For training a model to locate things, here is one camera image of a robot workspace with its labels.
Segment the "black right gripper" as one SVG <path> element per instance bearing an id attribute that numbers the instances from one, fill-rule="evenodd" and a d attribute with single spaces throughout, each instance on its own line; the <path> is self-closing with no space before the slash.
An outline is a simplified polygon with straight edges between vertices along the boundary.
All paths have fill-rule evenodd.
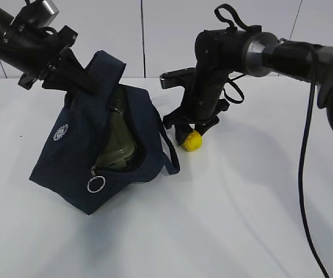
<path id="1" fill-rule="evenodd" d="M 204 30 L 196 38 L 196 67 L 193 81 L 184 87 L 180 106 L 163 118 L 164 126 L 175 126 L 175 140 L 181 146 L 195 131 L 203 136 L 219 123 L 220 112 L 229 104 L 220 99 L 223 87 L 228 83 L 229 74 L 237 71 L 245 74 L 243 52 L 246 43 L 259 34 L 258 28 L 238 30 Z"/>

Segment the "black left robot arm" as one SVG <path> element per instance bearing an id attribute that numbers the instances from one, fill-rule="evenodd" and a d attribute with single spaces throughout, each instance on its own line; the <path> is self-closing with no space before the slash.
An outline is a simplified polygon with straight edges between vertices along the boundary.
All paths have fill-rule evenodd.
<path id="1" fill-rule="evenodd" d="M 22 73 L 26 90 L 42 81 L 44 89 L 94 93 L 97 82 L 72 51 L 78 33 L 51 26 L 58 13 L 53 1 L 26 1 L 15 16 L 0 8 L 0 60 Z"/>

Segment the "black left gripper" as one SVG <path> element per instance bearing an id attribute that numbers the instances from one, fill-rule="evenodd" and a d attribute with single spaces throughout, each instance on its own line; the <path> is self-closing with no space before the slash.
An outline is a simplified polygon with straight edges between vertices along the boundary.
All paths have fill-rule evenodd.
<path id="1" fill-rule="evenodd" d="M 53 27 L 38 28 L 38 31 L 42 35 L 38 44 L 23 48 L 27 66 L 21 70 L 18 85 L 29 90 L 40 80 L 44 89 L 93 94 L 98 84 L 71 50 L 78 33 L 66 25 L 60 31 Z"/>

